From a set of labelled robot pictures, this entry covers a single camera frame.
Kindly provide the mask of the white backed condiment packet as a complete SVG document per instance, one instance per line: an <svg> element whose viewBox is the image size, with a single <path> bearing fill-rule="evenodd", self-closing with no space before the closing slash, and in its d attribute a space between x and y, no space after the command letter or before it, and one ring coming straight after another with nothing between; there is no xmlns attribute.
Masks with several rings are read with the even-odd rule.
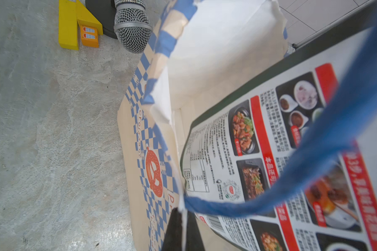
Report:
<svg viewBox="0 0 377 251"><path fill-rule="evenodd" d="M263 251L377 251L377 31L330 46L191 126L186 208Z"/></svg>

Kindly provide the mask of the blue checkered paper bag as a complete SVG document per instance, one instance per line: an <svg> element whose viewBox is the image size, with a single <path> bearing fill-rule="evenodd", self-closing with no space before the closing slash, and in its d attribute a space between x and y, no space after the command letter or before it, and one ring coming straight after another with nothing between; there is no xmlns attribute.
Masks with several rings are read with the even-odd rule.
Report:
<svg viewBox="0 0 377 251"><path fill-rule="evenodd" d="M171 211L182 215L186 251L186 179L181 158L192 124L221 102L250 90L359 32L377 31L377 1L293 53L277 1L171 1L145 47L117 122L127 172L133 240L160 251ZM242 248L195 212L206 251Z"/></svg>

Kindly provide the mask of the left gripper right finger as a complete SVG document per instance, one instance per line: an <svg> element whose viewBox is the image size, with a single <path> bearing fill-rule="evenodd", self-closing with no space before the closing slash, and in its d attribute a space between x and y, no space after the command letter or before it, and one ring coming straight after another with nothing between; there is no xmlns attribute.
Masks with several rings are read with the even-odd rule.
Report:
<svg viewBox="0 0 377 251"><path fill-rule="evenodd" d="M187 213L186 250L205 251L201 233L194 213Z"/></svg>

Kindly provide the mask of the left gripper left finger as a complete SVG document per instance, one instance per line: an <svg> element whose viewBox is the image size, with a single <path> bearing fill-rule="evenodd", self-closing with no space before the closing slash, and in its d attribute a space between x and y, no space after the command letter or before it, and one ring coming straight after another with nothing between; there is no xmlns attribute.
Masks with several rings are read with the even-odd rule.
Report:
<svg viewBox="0 0 377 251"><path fill-rule="evenodd" d="M182 215L178 208L171 211L161 251L182 251Z"/></svg>

